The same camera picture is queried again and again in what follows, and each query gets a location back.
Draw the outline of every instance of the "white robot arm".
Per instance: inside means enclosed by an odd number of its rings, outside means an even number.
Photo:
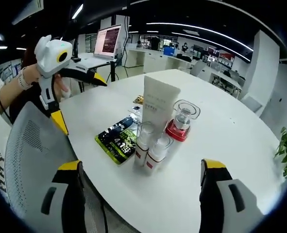
[[[72,61],[72,44],[62,40],[51,40],[51,35],[42,37],[34,50],[37,68],[42,77],[39,79],[41,87],[40,99],[46,110],[51,114],[54,122],[68,135],[66,124],[59,109],[59,103],[54,93],[54,74],[62,77],[74,78],[85,83],[107,86],[105,80],[78,62]]]

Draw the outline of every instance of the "white round table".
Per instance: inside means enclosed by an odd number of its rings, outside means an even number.
[[[179,87],[179,99],[201,108],[201,115],[168,168],[148,177],[134,169],[134,157],[117,166],[95,136],[123,119],[143,95],[144,75],[90,89],[61,103],[69,140],[84,170],[109,205],[142,233],[194,233],[201,223],[201,159],[218,160],[233,179],[257,197],[263,212],[278,195],[281,171],[273,156],[278,139],[240,101],[179,70],[146,74]]]

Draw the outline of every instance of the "bracelet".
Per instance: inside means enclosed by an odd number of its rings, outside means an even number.
[[[32,85],[27,84],[25,81],[25,77],[23,76],[23,70],[25,68],[23,68],[19,73],[18,73],[18,83],[19,86],[23,89],[23,90],[28,90]]]

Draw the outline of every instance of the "computer screen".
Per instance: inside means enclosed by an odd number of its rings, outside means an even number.
[[[98,31],[94,54],[114,57],[121,25]]]

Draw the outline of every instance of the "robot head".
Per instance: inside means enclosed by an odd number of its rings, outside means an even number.
[[[44,78],[66,67],[72,56],[72,44],[62,40],[51,40],[51,35],[42,37],[34,50],[39,72]]]

